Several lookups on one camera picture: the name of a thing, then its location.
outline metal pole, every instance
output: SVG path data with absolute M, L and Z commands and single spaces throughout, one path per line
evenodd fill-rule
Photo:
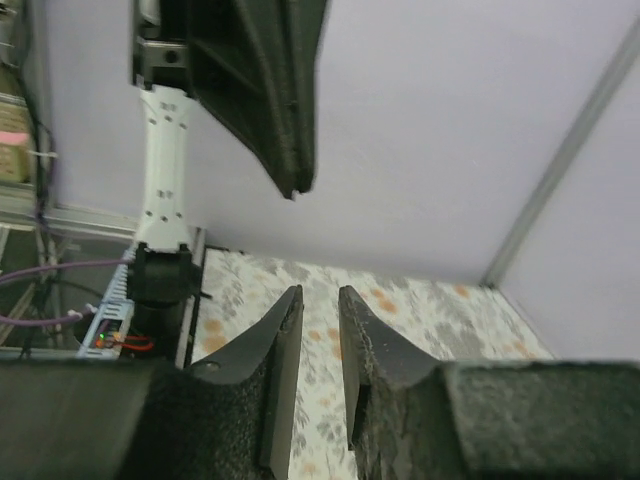
M 542 180 L 520 212 L 500 250 L 498 250 L 498 254 L 482 280 L 483 286 L 497 287 L 500 284 L 531 227 L 587 141 L 602 113 L 622 84 L 627 73 L 631 70 L 639 53 L 640 17 L 636 17 L 616 54 L 573 123 L 571 130 L 569 130 L 569 133 L 560 144 L 551 165 L 547 168 Z

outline red wire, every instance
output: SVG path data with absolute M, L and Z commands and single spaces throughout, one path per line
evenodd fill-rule
M 130 345 L 128 343 L 117 343 L 116 345 L 120 345 L 122 348 L 128 348 L 129 350 L 135 350 L 138 352 L 148 352 L 154 347 L 153 342 L 149 342 L 146 345 Z

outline white wall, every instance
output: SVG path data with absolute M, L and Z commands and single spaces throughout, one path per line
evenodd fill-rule
M 128 1 L 49 0 L 65 204 L 137 214 L 143 122 Z M 319 173 L 295 203 L 202 111 L 188 214 L 230 248 L 478 281 L 637 0 L 334 0 Z
M 558 355 L 640 359 L 640 61 L 503 289 Z

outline floral tablecloth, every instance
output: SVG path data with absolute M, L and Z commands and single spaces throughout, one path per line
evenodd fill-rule
M 338 289 L 353 285 L 374 312 L 441 358 L 550 358 L 497 292 L 219 250 L 207 252 L 193 360 L 258 321 L 290 285 L 304 288 L 304 327 L 289 478 L 357 479 L 347 450 Z

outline purple cable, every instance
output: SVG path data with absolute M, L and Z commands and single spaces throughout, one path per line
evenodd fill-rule
M 8 273 L 0 276 L 0 285 L 8 283 L 14 280 L 19 280 L 22 277 L 28 275 L 35 275 L 38 273 L 49 272 L 51 270 L 67 270 L 70 268 L 96 268 L 96 267 L 112 267 L 115 265 L 130 264 L 131 260 L 96 260 L 92 262 L 74 262 L 74 263 L 61 263 L 59 265 L 46 265 L 43 267 L 27 268 L 18 272 Z M 70 314 L 60 318 L 47 318 L 45 320 L 22 320 L 8 318 L 0 315 L 0 323 L 7 325 L 14 325 L 16 327 L 48 327 L 50 325 L 58 325 L 62 323 L 74 323 L 79 322 L 85 316 L 89 315 L 91 310 L 86 308 L 81 312 Z

